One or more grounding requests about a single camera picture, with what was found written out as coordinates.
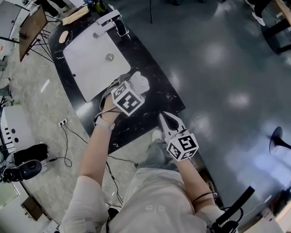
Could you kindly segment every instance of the person's right arm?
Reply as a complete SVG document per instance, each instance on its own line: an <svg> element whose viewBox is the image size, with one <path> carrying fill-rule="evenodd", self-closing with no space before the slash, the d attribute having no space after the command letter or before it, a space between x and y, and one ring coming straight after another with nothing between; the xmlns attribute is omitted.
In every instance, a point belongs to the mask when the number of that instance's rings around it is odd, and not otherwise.
<svg viewBox="0 0 291 233"><path fill-rule="evenodd" d="M206 193L212 193L208 185L202 179L202 177L197 172L196 168L193 166L189 159L176 162L179 173L182 176L187 194L191 203L195 201L198 197ZM205 206L214 205L215 202L213 199L213 195L207 195L202 197L194 204L194 209L196 212L201 210Z"/></svg>

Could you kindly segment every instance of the wooden table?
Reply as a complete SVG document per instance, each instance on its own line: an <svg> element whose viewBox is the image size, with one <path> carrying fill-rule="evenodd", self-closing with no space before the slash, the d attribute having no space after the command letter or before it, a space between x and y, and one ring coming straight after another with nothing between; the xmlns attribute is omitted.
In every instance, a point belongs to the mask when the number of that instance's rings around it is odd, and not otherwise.
<svg viewBox="0 0 291 233"><path fill-rule="evenodd" d="M278 7L282 11L283 15L285 16L285 19L283 19L279 23L277 23L274 26L272 26L272 27L268 28L267 30L265 30L263 32L263 35L264 35L265 39L267 40L268 44L270 45L270 47L272 48L272 50L274 52L276 52L277 54L280 54L282 52L290 50L291 49L291 45L280 47L280 45L278 45L279 43L276 42L277 45L274 48L274 45L271 45L270 43L272 43L272 42L270 42L270 41L272 41L271 38L274 35L276 35L277 33L281 32L281 31L283 31L285 29L287 29L288 27L290 27L290 25L291 25L291 10L286 5L286 3L283 2L282 0L275 0L275 2L277 3Z"/></svg>
<svg viewBox="0 0 291 233"><path fill-rule="evenodd" d="M44 38L47 38L47 34L49 33L46 31L44 32L44 27L47 25L48 21L46 20L45 12L40 5L38 10L31 16L27 17L26 20L23 22L20 28L20 36L19 36L19 58L20 61L23 60L25 55L28 53L29 50L32 50L33 46L40 45L44 51L47 53L49 58L43 56L42 54L36 52L37 54L41 55L42 57L48 59L49 61L53 62L50 50L48 48L48 43L45 42ZM44 43L40 43L40 39L37 39L37 36L41 35Z"/></svg>

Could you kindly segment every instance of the electrical outlet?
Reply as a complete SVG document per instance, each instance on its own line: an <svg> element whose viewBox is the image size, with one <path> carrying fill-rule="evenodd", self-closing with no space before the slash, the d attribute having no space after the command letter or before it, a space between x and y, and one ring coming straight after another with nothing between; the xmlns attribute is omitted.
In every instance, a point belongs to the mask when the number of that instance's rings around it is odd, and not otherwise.
<svg viewBox="0 0 291 233"><path fill-rule="evenodd" d="M62 120L58 125L59 125L59 128L61 129L62 128L62 126L64 126L66 123L68 123L68 119L66 118L66 119L64 119L64 120Z"/></svg>

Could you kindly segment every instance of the brown wooden tabletop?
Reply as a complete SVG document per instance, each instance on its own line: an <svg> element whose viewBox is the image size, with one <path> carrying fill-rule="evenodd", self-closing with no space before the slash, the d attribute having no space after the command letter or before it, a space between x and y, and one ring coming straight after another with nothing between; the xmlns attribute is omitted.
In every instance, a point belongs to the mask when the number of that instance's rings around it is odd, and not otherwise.
<svg viewBox="0 0 291 233"><path fill-rule="evenodd" d="M290 8L282 0L275 0L275 2L277 3L277 5L279 6L283 15L285 16L285 18L288 20L289 24L291 25L291 10L290 10Z"/></svg>
<svg viewBox="0 0 291 233"><path fill-rule="evenodd" d="M23 60L24 56L30 49L30 46L40 34L41 30L46 26L47 21L45 17L45 12L40 5L39 9L31 16L29 16L20 28L20 33L26 35L23 39L19 37L19 58L20 61Z"/></svg>

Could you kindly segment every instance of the sink drain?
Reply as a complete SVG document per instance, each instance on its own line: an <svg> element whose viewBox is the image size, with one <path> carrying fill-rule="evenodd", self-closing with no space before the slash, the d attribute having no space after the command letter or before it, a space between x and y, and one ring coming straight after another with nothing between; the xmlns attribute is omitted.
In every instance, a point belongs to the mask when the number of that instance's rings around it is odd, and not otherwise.
<svg viewBox="0 0 291 233"><path fill-rule="evenodd" d="M114 55L113 53L109 53L105 57L105 61L113 61L114 60Z"/></svg>

